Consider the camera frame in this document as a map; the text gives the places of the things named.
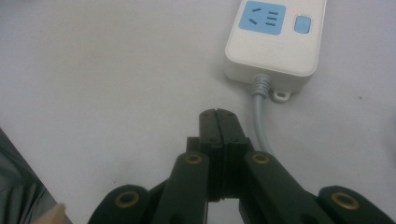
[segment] white power strip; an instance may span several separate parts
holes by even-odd
[[[225,50],[225,74],[253,84],[270,79],[274,99],[286,102],[315,73],[326,0],[243,0]]]

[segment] power switch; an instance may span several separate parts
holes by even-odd
[[[300,34],[308,34],[311,28],[311,18],[306,16],[298,16],[294,24],[294,31]]]

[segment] power cord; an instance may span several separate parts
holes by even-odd
[[[268,76],[257,75],[254,78],[253,84],[253,117],[254,129],[256,131],[257,140],[259,142],[260,150],[274,154],[265,134],[265,127],[262,117],[262,108],[264,100],[268,97],[270,91],[271,80]]]

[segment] outlet socket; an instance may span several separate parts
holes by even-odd
[[[286,7],[281,5],[247,1],[239,27],[268,35],[280,35]]]

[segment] white surface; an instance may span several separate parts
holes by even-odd
[[[326,0],[259,0],[286,8],[279,35],[240,28],[247,2],[244,0],[240,4],[226,45],[226,76],[253,84],[255,76],[265,74],[271,78],[271,89],[282,91],[285,95],[299,92],[318,66]],[[311,19],[308,34],[294,31],[298,16]]]
[[[76,224],[115,187],[170,175],[198,115],[253,132],[250,87],[222,72],[239,1],[3,0],[0,126]],[[278,159],[307,190],[356,190],[396,219],[396,2],[332,0],[318,70],[267,102]],[[208,223],[242,223],[236,201]]]

